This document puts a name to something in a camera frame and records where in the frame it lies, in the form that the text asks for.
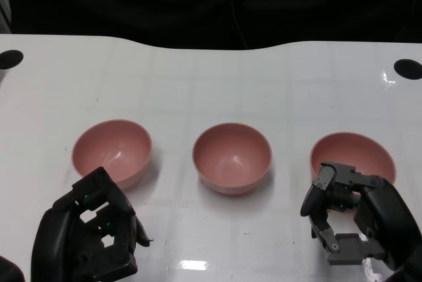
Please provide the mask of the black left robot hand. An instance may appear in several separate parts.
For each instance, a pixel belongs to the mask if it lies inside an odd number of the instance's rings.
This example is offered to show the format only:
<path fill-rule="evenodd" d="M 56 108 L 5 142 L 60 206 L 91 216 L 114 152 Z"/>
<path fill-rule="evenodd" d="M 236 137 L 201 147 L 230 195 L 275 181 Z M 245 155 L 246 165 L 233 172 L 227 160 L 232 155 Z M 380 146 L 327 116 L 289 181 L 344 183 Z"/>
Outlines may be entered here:
<path fill-rule="evenodd" d="M 44 213 L 31 280 L 117 281 L 138 271 L 136 246 L 150 243 L 125 194 L 99 167 Z"/>

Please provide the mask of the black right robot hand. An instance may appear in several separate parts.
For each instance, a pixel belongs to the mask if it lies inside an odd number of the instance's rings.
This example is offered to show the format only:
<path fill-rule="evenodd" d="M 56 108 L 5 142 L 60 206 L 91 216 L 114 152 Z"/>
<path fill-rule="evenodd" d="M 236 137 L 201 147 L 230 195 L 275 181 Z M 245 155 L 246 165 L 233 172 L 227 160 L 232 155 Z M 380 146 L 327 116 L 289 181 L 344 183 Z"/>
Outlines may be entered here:
<path fill-rule="evenodd" d="M 328 211 L 355 210 L 354 222 L 366 236 L 335 233 Z M 391 270 L 414 264 L 421 247 L 421 231 L 395 187 L 378 175 L 364 175 L 355 167 L 323 162 L 303 201 L 311 235 L 318 239 L 334 266 L 359 265 L 365 258 L 381 260 Z"/>

